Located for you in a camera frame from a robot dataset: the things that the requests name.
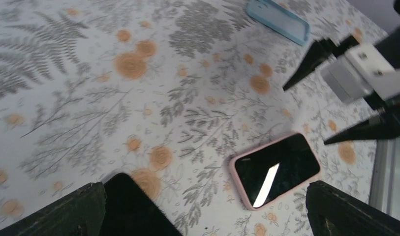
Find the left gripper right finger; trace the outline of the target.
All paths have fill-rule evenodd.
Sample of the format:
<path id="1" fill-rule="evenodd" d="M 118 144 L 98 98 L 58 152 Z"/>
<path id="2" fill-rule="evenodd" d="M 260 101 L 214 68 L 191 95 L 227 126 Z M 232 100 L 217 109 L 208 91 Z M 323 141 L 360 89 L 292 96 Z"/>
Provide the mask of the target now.
<path id="1" fill-rule="evenodd" d="M 308 220 L 315 236 L 400 236 L 400 221 L 323 182 L 306 193 Z"/>

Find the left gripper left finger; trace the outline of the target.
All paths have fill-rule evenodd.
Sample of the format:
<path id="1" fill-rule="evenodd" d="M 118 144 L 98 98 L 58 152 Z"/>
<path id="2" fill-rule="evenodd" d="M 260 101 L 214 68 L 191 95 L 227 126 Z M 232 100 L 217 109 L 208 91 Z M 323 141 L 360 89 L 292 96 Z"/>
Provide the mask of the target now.
<path id="1" fill-rule="evenodd" d="M 26 218 L 0 236 L 97 236 L 107 195 L 102 182 L 88 183 Z"/>

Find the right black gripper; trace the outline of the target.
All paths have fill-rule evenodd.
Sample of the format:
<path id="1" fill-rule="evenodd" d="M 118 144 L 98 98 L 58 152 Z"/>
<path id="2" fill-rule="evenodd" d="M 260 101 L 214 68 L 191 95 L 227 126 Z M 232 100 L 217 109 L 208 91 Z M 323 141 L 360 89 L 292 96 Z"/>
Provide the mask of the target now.
<path id="1" fill-rule="evenodd" d="M 338 44 L 330 38 L 315 40 L 305 54 L 295 73 L 283 85 L 283 90 L 295 86 L 316 70 L 331 55 L 338 58 L 359 41 L 349 35 Z M 400 95 L 384 101 L 377 93 L 364 98 L 368 105 L 378 113 L 324 141 L 325 145 L 357 140 L 390 140 L 400 136 Z"/>

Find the black smartphone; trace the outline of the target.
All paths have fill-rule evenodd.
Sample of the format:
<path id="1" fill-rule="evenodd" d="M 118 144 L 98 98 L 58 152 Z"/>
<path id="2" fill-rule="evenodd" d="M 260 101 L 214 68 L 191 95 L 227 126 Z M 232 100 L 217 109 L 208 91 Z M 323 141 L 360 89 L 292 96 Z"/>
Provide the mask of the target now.
<path id="1" fill-rule="evenodd" d="M 164 213 L 124 173 L 103 184 L 106 193 L 101 236 L 180 236 Z"/>

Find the light blue phone case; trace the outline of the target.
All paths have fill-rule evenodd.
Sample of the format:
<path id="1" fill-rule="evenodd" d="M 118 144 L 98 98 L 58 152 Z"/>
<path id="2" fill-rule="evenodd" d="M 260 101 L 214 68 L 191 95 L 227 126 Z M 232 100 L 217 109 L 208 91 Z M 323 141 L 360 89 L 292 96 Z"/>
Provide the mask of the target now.
<path id="1" fill-rule="evenodd" d="M 272 0 L 250 0 L 246 13 L 298 45 L 309 41 L 309 23 Z"/>

